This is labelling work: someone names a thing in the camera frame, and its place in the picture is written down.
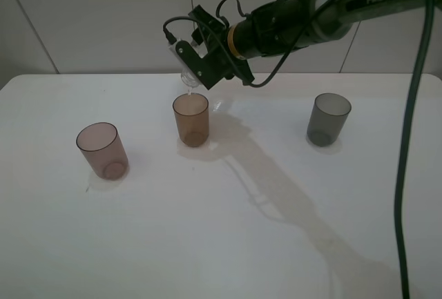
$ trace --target translucent cup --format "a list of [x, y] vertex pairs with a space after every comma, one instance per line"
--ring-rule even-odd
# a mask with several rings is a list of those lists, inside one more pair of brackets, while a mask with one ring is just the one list
[[183, 94], [172, 107], [181, 141], [189, 147], [201, 146], [209, 136], [209, 101], [201, 94]]
[[118, 180], [129, 162], [117, 128], [110, 123], [95, 123], [77, 136], [77, 146], [98, 177]]
[[352, 104], [340, 95], [324, 93], [317, 96], [307, 128], [310, 142], [319, 147], [333, 144], [351, 110]]

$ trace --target white table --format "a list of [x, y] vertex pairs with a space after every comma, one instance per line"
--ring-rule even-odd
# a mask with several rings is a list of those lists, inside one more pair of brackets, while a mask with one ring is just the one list
[[[177, 138], [179, 75], [27, 75], [0, 91], [0, 298], [400, 298], [393, 196], [409, 75], [279, 75], [207, 92], [210, 142]], [[314, 97], [353, 105], [305, 140]], [[118, 127], [131, 169], [75, 146]], [[413, 299], [442, 293], [442, 83], [419, 92], [405, 189]]]

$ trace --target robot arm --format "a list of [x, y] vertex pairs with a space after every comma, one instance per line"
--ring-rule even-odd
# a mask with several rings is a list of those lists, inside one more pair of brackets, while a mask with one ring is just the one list
[[[250, 85], [254, 78], [247, 59], [282, 55], [288, 49], [293, 52], [338, 40], [354, 22], [424, 6], [424, 0], [335, 0], [321, 8], [327, 1], [276, 0], [255, 9], [234, 26], [229, 26], [224, 17], [221, 22], [197, 6], [189, 13], [190, 19], [198, 23], [192, 44], [206, 46], [207, 54], [203, 57], [189, 43], [177, 41], [164, 30], [171, 50], [193, 79], [210, 89], [222, 78], [231, 79], [234, 74], [244, 85]], [[442, 8], [442, 0], [436, 2]], [[321, 13], [312, 21], [319, 8]]]

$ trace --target plastic cup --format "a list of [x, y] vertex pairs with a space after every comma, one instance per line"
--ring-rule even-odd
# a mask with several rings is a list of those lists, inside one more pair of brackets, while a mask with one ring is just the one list
[[317, 96], [307, 128], [310, 142], [319, 147], [333, 144], [351, 110], [352, 104], [338, 94], [324, 93]]
[[77, 136], [77, 146], [98, 177], [118, 180], [129, 162], [117, 128], [110, 123], [95, 123]]
[[201, 94], [183, 94], [172, 107], [181, 141], [189, 147], [201, 146], [209, 136], [209, 101]]

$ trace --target white wall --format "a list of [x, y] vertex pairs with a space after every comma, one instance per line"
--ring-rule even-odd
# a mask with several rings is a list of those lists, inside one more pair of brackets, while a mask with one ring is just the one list
[[55, 73], [15, 0], [0, 0], [0, 88], [26, 73]]
[[[273, 0], [241, 0], [244, 10]], [[169, 53], [162, 23], [185, 15], [192, 0], [20, 0], [61, 73], [178, 72]], [[193, 0], [214, 12], [219, 0]], [[53, 73], [43, 48], [15, 0], [2, 0], [0, 59], [4, 77], [19, 73]], [[224, 15], [238, 20], [234, 2]], [[312, 46], [287, 60], [283, 72], [409, 73], [419, 44], [423, 9], [356, 24], [340, 41]], [[191, 24], [176, 23], [177, 36], [189, 38]], [[442, 18], [436, 15], [425, 71], [442, 76]], [[256, 72], [269, 72], [277, 58], [255, 59]]]

